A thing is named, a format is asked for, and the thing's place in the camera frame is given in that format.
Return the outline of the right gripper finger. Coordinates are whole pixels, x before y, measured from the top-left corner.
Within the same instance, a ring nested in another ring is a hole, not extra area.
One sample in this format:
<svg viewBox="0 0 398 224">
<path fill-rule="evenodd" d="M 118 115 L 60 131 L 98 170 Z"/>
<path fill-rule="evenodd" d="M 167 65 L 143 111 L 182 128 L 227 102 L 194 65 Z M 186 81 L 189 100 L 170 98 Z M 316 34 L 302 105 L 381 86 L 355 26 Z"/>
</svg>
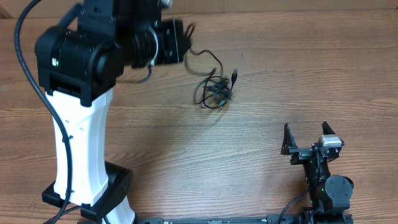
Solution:
<svg viewBox="0 0 398 224">
<path fill-rule="evenodd" d="M 297 152 L 297 144 L 295 142 L 295 139 L 292 135 L 292 132 L 289 128 L 289 124 L 285 123 L 284 124 L 284 138 L 282 141 L 282 147 L 280 150 L 281 155 L 291 155 L 293 153 Z"/>
<path fill-rule="evenodd" d="M 323 135 L 336 134 L 326 121 L 322 122 L 322 130 L 323 130 Z"/>
</svg>

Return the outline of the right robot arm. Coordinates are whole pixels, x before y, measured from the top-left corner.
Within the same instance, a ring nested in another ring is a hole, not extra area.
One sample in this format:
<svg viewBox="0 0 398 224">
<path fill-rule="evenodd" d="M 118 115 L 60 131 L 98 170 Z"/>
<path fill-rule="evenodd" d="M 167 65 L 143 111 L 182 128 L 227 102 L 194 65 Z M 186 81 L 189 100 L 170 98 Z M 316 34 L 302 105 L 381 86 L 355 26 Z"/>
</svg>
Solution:
<svg viewBox="0 0 398 224">
<path fill-rule="evenodd" d="M 310 147 L 299 148 L 290 130 L 284 124 L 284 138 L 281 154 L 290 156 L 292 165 L 302 165 L 307 190 L 291 200 L 279 214 L 278 223 L 353 223 L 351 215 L 345 214 L 350 208 L 353 181 L 342 175 L 332 175 L 329 163 L 339 158 L 345 145 L 327 122 L 322 123 L 323 134 Z M 297 200 L 308 195 L 309 207 L 300 209 L 297 215 L 286 215 L 288 208 Z"/>
</svg>

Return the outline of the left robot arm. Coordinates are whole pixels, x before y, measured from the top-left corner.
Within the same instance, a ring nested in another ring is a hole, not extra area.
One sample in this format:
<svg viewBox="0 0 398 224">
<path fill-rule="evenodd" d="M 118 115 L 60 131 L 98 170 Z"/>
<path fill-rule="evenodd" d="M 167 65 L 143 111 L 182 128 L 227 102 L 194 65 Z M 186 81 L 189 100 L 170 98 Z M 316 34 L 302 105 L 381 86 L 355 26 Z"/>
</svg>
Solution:
<svg viewBox="0 0 398 224">
<path fill-rule="evenodd" d="M 106 119 L 126 66 L 182 62 L 190 42 L 178 19 L 162 20 L 170 0 L 91 0 L 74 5 L 35 43 L 39 84 L 57 112 L 55 181 L 45 203 L 78 205 L 95 223 L 135 223 L 132 172 L 105 160 Z"/>
</svg>

